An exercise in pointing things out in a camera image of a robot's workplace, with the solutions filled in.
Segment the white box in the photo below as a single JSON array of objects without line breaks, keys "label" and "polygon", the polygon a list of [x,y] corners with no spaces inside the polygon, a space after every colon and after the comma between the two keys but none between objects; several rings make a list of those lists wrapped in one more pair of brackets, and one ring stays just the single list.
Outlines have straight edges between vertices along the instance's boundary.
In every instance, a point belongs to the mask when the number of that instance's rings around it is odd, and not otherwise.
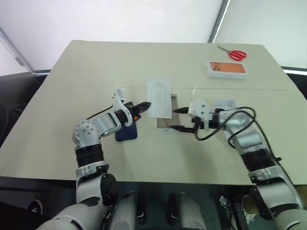
[{"label": "white box", "polygon": [[241,62],[208,61],[206,70],[210,78],[246,79],[248,72]]}]

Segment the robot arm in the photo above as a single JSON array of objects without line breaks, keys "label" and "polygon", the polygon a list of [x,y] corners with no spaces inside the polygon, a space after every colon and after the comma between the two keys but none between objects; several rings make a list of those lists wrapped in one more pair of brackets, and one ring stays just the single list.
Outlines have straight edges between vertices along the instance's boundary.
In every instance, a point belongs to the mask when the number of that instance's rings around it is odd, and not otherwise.
[{"label": "robot arm", "polygon": [[76,170],[77,204],[69,206],[53,219],[42,224],[39,230],[97,230],[107,216],[110,205],[118,197],[116,179],[107,173],[109,165],[105,161],[100,142],[141,118],[150,103],[136,106],[132,102],[123,104],[121,89],[115,89],[113,111],[88,118],[79,123],[72,134],[76,144],[78,169]]},{"label": "robot arm", "polygon": [[[257,200],[261,215],[273,219],[278,230],[307,229],[307,211],[303,209],[303,202],[279,163],[281,159],[275,158],[268,143],[263,141],[251,125],[253,116],[245,111],[239,112],[239,109],[218,109],[210,113],[208,105],[202,101],[194,101],[189,108],[177,109],[175,112],[188,113],[192,117],[195,126],[188,132],[195,133],[199,140],[207,139],[198,137],[199,128],[222,128],[232,135],[232,145],[248,169],[252,183],[256,184],[252,195]],[[171,128],[187,131],[187,128],[181,126]]]}]

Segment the phone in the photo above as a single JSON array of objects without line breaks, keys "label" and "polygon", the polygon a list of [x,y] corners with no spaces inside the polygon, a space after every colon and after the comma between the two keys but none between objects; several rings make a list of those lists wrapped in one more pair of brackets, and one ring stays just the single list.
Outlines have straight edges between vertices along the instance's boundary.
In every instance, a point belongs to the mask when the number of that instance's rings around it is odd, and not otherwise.
[{"label": "phone", "polygon": [[115,132],[116,141],[134,140],[138,137],[136,130],[136,123],[134,122],[131,126],[123,126],[119,131]]}]

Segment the white wall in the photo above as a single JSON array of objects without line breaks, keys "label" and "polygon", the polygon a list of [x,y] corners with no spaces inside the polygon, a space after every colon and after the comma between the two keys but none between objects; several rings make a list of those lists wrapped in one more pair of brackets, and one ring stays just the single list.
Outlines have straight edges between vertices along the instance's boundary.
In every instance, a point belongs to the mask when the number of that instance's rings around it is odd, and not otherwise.
[{"label": "white wall", "polygon": [[33,69],[71,40],[207,42],[222,0],[1,0],[0,27]]},{"label": "white wall", "polygon": [[0,76],[28,72],[25,67],[22,67],[15,60],[14,56],[0,41]]},{"label": "white wall", "polygon": [[263,44],[280,65],[307,68],[307,0],[231,0],[215,42]]}]

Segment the tabletop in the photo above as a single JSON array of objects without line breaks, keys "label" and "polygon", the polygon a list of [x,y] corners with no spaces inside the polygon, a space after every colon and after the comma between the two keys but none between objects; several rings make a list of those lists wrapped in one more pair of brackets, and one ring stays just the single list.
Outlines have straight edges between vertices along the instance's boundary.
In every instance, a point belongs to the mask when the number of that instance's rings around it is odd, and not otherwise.
[{"label": "tabletop", "polygon": [[[72,41],[3,143],[0,175],[75,180],[74,127],[109,107],[114,87],[123,88],[127,102],[137,104],[147,100],[148,77],[167,77],[178,107],[197,98],[213,110],[215,99],[234,98],[255,108],[292,181],[307,184],[303,95],[265,47],[223,47],[248,54],[243,60],[247,80],[208,78],[207,61],[232,61],[217,44]],[[187,115],[179,119],[191,126]],[[240,156],[221,133],[199,142],[192,134],[157,130],[156,118],[146,114],[137,131],[136,140],[101,139],[109,172],[119,181],[251,184]]]}]

